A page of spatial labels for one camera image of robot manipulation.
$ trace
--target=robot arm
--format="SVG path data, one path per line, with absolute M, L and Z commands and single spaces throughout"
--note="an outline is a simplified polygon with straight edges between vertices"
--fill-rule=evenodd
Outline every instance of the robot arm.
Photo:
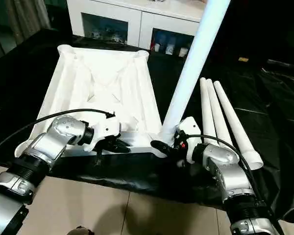
M 87 144 L 92 149 L 105 137 L 117 137 L 120 123 L 115 117 L 88 123 L 64 115 L 54 119 L 46 133 L 40 134 L 16 158 L 12 166 L 0 174 L 0 235 L 16 234 L 28 214 L 38 185 L 53 168 L 69 145 Z
M 258 200 L 239 158 L 232 150 L 211 143 L 201 143 L 200 129 L 193 117 L 187 117 L 177 127 L 176 146 L 170 148 L 159 141 L 151 145 L 165 154 L 184 156 L 189 164 L 199 163 L 216 179 L 221 192 L 223 206 L 231 222 L 233 235 L 278 235 L 270 221 L 270 214 L 264 202 Z

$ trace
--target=white pipe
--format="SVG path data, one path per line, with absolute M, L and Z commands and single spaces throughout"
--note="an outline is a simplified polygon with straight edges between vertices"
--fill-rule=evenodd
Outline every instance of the white pipe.
M 200 80 L 200 99 L 201 99 L 201 115 L 202 115 L 202 129 L 204 135 L 216 137 L 214 119 L 212 117 L 206 78 L 202 77 Z M 204 143 L 211 143 L 218 146 L 218 142 L 212 139 L 204 138 Z
M 229 4 L 230 0 L 209 0 L 206 5 L 159 133 L 161 139 L 169 145 L 173 145 L 176 127 L 182 119 Z
M 231 126 L 235 140 L 239 146 L 240 152 L 246 159 L 250 169 L 256 170 L 261 168 L 264 163 L 261 160 L 259 153 L 257 153 L 251 144 L 239 118 L 237 117 L 229 99 L 227 98 L 219 81 L 214 82 L 216 92 L 218 94 L 220 103 L 225 112 L 226 118 Z
M 206 80 L 206 85 L 208 89 L 208 94 L 209 94 L 209 100 L 210 100 L 210 106 L 211 106 L 211 111 L 212 111 L 212 116 L 214 118 L 214 123 L 215 123 L 215 128 L 216 128 L 216 133 L 217 137 L 220 138 L 221 140 L 229 143 L 232 145 L 232 140 L 230 137 L 230 133 L 226 127 L 226 123 L 223 117 L 223 113 L 218 101 L 218 97 L 214 88 L 214 85 L 212 84 L 211 79 Z M 219 143 L 221 147 L 227 147 L 223 143 Z

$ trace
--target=black plastic sheet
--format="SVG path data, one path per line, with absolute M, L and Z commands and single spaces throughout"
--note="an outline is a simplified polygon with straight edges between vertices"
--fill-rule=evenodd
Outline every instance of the black plastic sheet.
M 136 47 L 68 37 L 43 30 L 0 59 L 0 141 L 37 118 L 58 60 L 56 47 L 137 51 Z M 183 68 L 180 58 L 152 52 L 148 68 L 163 121 Z M 294 74 L 246 64 L 207 62 L 202 76 L 221 81 L 264 167 L 254 176 L 278 218 L 294 222 Z M 201 126 L 197 84 L 184 117 Z M 15 147 L 31 129 L 0 148 L 0 165 L 9 166 Z M 62 158 L 51 176 L 122 188 L 170 200 L 221 208 L 220 193 L 199 165 L 178 169 L 152 154 Z

